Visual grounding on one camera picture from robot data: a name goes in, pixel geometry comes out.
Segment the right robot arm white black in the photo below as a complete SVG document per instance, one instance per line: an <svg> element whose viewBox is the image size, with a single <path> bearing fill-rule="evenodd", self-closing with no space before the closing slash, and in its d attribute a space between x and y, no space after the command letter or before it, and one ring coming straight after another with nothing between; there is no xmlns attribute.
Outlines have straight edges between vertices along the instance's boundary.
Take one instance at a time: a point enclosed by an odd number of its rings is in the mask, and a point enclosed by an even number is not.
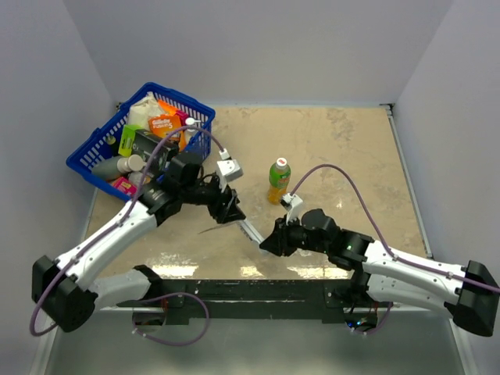
<svg viewBox="0 0 500 375"><path fill-rule="evenodd" d="M292 221L276 219L259 247L276 256L298 249L317 252L353 271L358 281L348 287L348 298L358 307L397 302L442 313L477 336L494 333L499 286L481 262L460 266L387 250L381 241L339 227L322 209Z"/></svg>

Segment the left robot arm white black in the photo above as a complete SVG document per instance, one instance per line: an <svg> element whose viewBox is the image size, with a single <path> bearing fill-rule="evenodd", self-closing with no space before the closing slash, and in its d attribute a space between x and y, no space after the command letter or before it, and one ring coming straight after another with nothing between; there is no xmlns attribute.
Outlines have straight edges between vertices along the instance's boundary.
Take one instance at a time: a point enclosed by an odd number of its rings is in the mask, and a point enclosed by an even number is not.
<svg viewBox="0 0 500 375"><path fill-rule="evenodd" d="M65 332L81 327L97 309L116 303L117 296L137 299L144 306L156 305L162 288L155 275L136 267L120 278L120 287L98 289L98 275L118 255L150 230L177 214L182 205L204 205L218 223L244 220L237 192L229 182L242 176L237 160L221 153L209 181L200 177L202 159L181 152L170 161L158 180L140 187L107 224L83 243L52 260L46 255L32 266L31 297L36 311L44 311Z"/></svg>

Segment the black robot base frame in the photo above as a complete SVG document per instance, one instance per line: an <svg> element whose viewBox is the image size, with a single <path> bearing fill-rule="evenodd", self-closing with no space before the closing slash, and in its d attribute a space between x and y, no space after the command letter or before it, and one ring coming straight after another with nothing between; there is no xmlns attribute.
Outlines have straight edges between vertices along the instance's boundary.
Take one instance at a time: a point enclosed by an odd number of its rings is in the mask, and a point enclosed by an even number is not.
<svg viewBox="0 0 500 375"><path fill-rule="evenodd" d="M203 280L165 279L147 266L136 267L152 282L145 297L119 307L164 308L166 323L186 324L205 312L188 293L200 298L211 319L319 320L344 323L359 319L361 310L385 307L367 294L368 276L353 280Z"/></svg>

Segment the white remote control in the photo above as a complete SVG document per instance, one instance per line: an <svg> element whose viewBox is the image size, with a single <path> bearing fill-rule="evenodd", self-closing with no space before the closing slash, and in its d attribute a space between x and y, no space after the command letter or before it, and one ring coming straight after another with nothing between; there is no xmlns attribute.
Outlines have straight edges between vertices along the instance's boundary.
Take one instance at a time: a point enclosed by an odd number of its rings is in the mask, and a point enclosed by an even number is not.
<svg viewBox="0 0 500 375"><path fill-rule="evenodd" d="M266 250L260 248L261 243L264 241L264 237L257 231L248 219L241 220L238 223L238 226L240 227L242 233L255 244L261 254L264 256L268 256L270 254Z"/></svg>

